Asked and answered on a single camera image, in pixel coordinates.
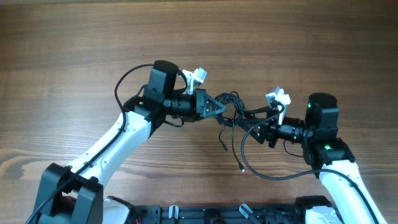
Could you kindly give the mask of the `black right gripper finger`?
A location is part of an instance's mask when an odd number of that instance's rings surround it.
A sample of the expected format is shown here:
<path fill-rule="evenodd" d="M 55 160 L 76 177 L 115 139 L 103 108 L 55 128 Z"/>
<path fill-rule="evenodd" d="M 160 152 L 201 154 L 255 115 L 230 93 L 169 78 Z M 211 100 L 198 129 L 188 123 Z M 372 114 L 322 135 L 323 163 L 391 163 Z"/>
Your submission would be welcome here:
<path fill-rule="evenodd" d="M 267 126 L 264 118 L 242 119 L 238 126 L 249 134 L 259 143 L 263 144 L 266 140 Z"/>
<path fill-rule="evenodd" d="M 265 106 L 262 108 L 245 111 L 246 114 L 272 113 L 272 112 L 273 112 L 273 109 L 270 106 Z"/>

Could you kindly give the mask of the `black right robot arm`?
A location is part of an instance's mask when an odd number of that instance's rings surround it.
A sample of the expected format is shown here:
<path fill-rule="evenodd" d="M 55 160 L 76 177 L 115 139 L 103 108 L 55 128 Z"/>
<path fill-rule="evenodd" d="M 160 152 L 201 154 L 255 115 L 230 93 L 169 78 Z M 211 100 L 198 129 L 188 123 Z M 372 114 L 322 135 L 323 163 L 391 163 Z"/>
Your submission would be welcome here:
<path fill-rule="evenodd" d="M 338 138 L 337 100 L 328 93 L 313 93 L 308 98 L 305 119 L 284 116 L 287 104 L 276 96 L 269 106 L 258 109 L 265 119 L 245 112 L 238 125 L 260 144 L 274 147 L 278 139 L 299 143 L 309 171 L 332 196 L 345 223 L 385 223 L 361 179 L 356 159 L 348 145 Z"/>

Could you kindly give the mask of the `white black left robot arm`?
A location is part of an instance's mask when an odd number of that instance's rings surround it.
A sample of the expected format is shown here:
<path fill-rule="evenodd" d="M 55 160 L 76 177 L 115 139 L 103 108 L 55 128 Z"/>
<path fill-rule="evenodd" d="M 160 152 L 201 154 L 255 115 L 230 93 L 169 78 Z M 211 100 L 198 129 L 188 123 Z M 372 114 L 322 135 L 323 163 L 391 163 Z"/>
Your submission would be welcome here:
<path fill-rule="evenodd" d="M 200 85 L 207 72 L 180 70 L 172 62 L 148 64 L 149 81 L 125 103 L 113 126 L 84 154 L 43 172 L 28 223 L 140 223 L 130 203 L 105 197 L 113 174 L 135 148 L 166 123 L 166 117 L 192 123 L 225 112 Z"/>

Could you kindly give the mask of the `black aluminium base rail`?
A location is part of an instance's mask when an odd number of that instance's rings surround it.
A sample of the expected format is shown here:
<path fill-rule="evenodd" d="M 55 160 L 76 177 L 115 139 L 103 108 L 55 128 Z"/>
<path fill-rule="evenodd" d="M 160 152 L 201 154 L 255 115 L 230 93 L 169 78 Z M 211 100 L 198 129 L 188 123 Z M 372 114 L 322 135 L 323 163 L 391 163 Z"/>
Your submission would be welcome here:
<path fill-rule="evenodd" d="M 244 216 L 238 206 L 219 207 L 169 207 L 136 206 L 133 208 L 131 219 L 133 224 L 191 224 L 191 223 L 264 223 L 283 224 L 304 223 L 303 211 L 299 206 L 290 204 L 271 204 L 264 206 L 250 206 L 252 211 Z"/>

